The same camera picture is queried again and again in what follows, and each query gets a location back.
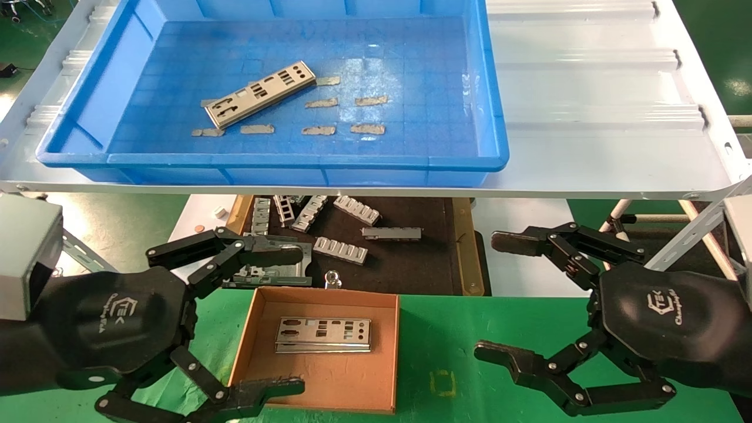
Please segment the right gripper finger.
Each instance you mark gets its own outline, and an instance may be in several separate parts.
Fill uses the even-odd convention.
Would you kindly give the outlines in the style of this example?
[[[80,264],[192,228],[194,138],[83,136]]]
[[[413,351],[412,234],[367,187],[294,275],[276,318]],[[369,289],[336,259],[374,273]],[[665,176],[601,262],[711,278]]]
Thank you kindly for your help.
[[[570,377],[577,367],[604,354],[637,382],[585,388]],[[515,385],[544,393],[569,416],[591,416],[660,409],[676,395],[675,387],[652,364],[618,356],[613,337],[591,330],[574,343],[545,358],[511,345],[477,342],[474,356],[507,368]]]
[[[502,253],[547,257],[583,290],[598,289],[600,270],[591,258],[613,267],[646,263],[645,252],[634,244],[574,222],[553,228],[527,227],[521,233],[496,231],[491,246]]]

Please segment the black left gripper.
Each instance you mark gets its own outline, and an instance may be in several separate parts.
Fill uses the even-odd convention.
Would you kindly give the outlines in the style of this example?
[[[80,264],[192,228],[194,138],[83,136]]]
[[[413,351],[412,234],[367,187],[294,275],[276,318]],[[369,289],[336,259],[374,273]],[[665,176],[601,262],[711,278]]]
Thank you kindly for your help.
[[[218,289],[250,290],[236,282],[245,267],[295,265],[298,247],[266,236],[240,236],[227,227],[151,247],[139,273],[99,271],[48,284],[35,309],[43,346],[51,352],[56,387],[88,390],[116,384],[96,411],[116,422],[228,422],[260,415],[273,397],[299,395],[299,377],[263,378],[226,387],[185,347],[193,337],[196,299]],[[183,280],[169,270],[205,263]],[[177,368],[207,399],[187,415],[135,402],[147,387]]]

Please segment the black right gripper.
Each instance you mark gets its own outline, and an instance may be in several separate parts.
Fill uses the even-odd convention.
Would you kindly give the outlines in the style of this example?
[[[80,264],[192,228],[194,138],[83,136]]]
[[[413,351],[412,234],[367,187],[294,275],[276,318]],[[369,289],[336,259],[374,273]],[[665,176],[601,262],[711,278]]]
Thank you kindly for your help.
[[[623,263],[602,273],[598,293],[603,353],[623,372],[750,396],[751,315],[738,282]]]

